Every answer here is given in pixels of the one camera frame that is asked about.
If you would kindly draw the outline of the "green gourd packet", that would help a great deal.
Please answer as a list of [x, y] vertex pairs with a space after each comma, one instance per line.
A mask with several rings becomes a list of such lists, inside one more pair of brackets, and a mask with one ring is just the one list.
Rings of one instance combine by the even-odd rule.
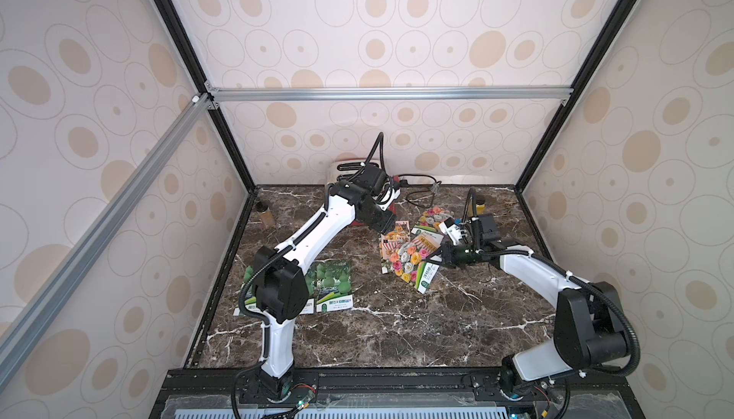
[[255, 308], [256, 298], [253, 295], [252, 288], [249, 288], [248, 290], [246, 290], [247, 284], [252, 279], [253, 275], [254, 275], [253, 267], [247, 266], [245, 269], [245, 275], [243, 277], [242, 286], [238, 293], [238, 302], [236, 304], [236, 307], [233, 310], [234, 316], [241, 315], [241, 309], [240, 309], [241, 302], [244, 302], [244, 305], [246, 306], [248, 310], [253, 310]]
[[317, 268], [310, 268], [305, 275], [305, 281], [308, 291], [308, 300], [301, 310], [301, 315], [312, 315], [315, 313], [315, 302], [317, 301]]
[[315, 311], [330, 313], [353, 308], [352, 264], [349, 260], [317, 262]]

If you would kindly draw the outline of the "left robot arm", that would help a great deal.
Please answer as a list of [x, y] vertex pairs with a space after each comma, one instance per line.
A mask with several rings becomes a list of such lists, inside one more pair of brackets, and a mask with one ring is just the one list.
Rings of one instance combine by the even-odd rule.
[[391, 232], [396, 214], [390, 206], [400, 193], [399, 178], [373, 162], [363, 163], [354, 175], [326, 186], [322, 206], [304, 226], [277, 247], [256, 252], [238, 308], [242, 316], [261, 322], [262, 353], [255, 373], [271, 400], [282, 401], [292, 390], [292, 338], [296, 317], [310, 298], [306, 276], [311, 265], [355, 221], [381, 235]]

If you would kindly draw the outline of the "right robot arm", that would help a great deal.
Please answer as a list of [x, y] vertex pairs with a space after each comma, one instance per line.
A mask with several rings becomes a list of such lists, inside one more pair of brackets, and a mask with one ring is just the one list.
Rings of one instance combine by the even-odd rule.
[[487, 263], [515, 277], [555, 311], [552, 340], [502, 361], [498, 385], [515, 401], [534, 383], [597, 372], [627, 377], [640, 364], [640, 338], [624, 314], [617, 289], [607, 281], [586, 281], [517, 243], [502, 241], [489, 214], [439, 225], [445, 236], [438, 251], [445, 267]]

